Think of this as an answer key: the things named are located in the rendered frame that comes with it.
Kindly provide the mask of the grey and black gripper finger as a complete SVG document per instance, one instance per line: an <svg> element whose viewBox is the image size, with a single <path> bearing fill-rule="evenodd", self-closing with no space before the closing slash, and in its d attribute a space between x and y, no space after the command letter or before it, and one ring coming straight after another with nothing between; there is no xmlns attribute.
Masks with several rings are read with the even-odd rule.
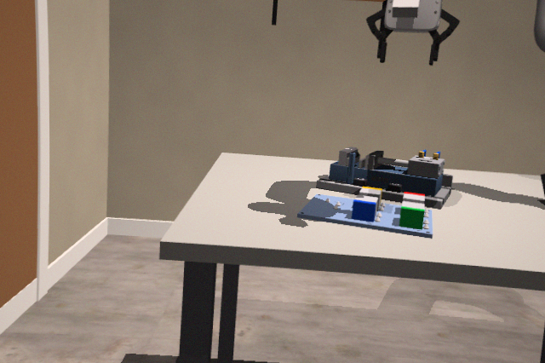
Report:
<svg viewBox="0 0 545 363"><path fill-rule="evenodd" d="M459 25L460 21L452 16L451 14L447 13L443 9L441 9L441 16L440 18L446 20L450 23L449 27L439 35L437 30L429 31L431 37L434 39L433 44L431 47L431 53L430 53L430 60L429 65L432 66L434 61L438 60L438 54L439 54L439 44L442 43Z"/></svg>
<svg viewBox="0 0 545 363"><path fill-rule="evenodd" d="M386 49L386 47L387 47L386 38L393 31L393 30L389 30L389 29L385 28L382 32L379 32L379 30L376 28L376 24L375 24L376 21L385 16L385 11L386 11L386 8L380 10L379 12L371 15L370 17L368 17L366 19L371 32L374 34L374 36L379 41L377 58L381 57L380 58L381 63L385 62L386 50L387 50Z"/></svg>

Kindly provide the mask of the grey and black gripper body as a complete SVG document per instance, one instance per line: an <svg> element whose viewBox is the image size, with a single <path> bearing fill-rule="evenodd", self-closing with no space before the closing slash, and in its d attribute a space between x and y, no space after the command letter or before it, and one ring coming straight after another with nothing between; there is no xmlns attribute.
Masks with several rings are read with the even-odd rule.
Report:
<svg viewBox="0 0 545 363"><path fill-rule="evenodd" d="M387 0L384 26L393 32L429 33L439 28L442 0L420 0L417 18L393 18L392 8L393 0Z"/></svg>

